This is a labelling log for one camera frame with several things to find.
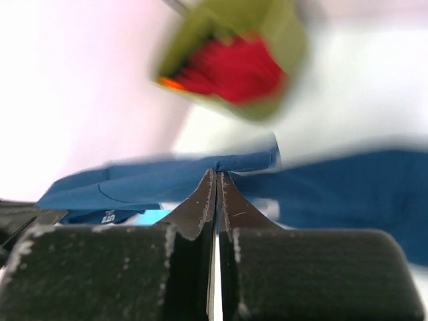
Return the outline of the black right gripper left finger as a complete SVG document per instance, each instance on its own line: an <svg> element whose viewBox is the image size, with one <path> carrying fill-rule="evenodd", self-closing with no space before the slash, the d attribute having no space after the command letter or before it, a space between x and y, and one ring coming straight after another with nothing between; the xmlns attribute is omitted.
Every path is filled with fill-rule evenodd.
<svg viewBox="0 0 428 321"><path fill-rule="evenodd" d="M149 226L36 226L1 281L2 320L207 320L216 174Z"/></svg>

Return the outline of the navy blue t shirt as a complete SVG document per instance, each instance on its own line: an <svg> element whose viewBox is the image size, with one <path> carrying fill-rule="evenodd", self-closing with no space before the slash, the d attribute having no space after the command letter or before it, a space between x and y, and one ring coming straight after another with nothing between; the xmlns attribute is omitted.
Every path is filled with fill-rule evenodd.
<svg viewBox="0 0 428 321"><path fill-rule="evenodd" d="M380 229L396 239L411 263L427 264L425 147L342 150L300 165L281 153L274 140L237 154L167 154L61 178L37 206L70 211L153 209L184 201L210 170L228 174L249 201L277 202L282 225Z"/></svg>

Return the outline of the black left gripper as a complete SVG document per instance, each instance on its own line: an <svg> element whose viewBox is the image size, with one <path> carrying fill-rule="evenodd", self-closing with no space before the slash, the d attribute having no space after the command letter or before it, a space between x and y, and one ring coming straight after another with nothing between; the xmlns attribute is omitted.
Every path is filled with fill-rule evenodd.
<svg viewBox="0 0 428 321"><path fill-rule="evenodd" d="M9 254L19 236L32 225L54 225L66 210L40 209L31 202L1 200L1 254Z"/></svg>

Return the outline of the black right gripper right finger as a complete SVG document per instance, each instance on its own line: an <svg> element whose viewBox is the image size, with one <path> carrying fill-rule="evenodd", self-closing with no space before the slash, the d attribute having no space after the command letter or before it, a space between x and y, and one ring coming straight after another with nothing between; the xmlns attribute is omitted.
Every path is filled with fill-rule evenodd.
<svg viewBox="0 0 428 321"><path fill-rule="evenodd" d="M423 320L397 242L376 230L284 229L217 176L224 320Z"/></svg>

